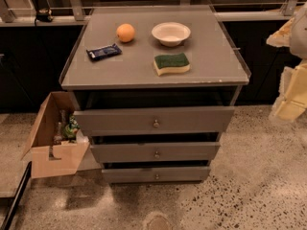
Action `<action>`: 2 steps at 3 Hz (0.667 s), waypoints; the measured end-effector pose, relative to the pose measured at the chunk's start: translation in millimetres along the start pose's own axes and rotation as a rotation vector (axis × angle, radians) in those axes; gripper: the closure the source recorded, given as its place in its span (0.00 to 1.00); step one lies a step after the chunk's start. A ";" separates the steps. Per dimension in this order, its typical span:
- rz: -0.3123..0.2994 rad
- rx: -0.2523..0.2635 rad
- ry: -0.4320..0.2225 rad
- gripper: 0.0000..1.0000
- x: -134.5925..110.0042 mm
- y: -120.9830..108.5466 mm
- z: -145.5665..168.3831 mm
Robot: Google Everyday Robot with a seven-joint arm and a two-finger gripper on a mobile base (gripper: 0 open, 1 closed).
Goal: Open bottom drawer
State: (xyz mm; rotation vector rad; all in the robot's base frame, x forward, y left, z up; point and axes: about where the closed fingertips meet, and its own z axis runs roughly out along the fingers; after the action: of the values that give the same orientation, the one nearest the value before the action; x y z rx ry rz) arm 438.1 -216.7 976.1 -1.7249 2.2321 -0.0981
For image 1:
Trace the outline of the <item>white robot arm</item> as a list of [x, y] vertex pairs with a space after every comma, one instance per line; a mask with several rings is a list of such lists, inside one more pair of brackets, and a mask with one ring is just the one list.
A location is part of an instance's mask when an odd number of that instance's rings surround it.
[[285, 67], [279, 83], [279, 96], [272, 107], [272, 116], [293, 121], [307, 110], [307, 3], [267, 43], [273, 47], [288, 47], [301, 59], [294, 68]]

